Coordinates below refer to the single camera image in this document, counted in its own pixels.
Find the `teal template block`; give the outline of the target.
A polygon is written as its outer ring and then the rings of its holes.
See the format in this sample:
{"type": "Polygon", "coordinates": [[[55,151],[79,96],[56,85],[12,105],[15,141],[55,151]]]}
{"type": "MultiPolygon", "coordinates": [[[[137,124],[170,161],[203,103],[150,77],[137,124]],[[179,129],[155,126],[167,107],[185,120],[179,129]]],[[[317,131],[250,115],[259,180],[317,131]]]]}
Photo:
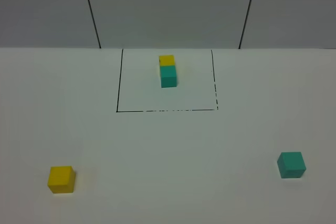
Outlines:
{"type": "Polygon", "coordinates": [[[160,78],[162,88],[177,86],[176,66],[160,66],[160,78]]]}

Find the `yellow template block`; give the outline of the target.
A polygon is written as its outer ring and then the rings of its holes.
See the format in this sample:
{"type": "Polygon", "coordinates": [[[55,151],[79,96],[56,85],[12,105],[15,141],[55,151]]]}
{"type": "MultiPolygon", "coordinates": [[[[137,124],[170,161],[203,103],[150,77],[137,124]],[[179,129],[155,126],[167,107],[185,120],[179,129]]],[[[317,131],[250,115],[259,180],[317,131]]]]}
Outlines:
{"type": "Polygon", "coordinates": [[[159,56],[160,67],[164,66],[174,66],[175,60],[173,55],[162,55],[159,56]]]}

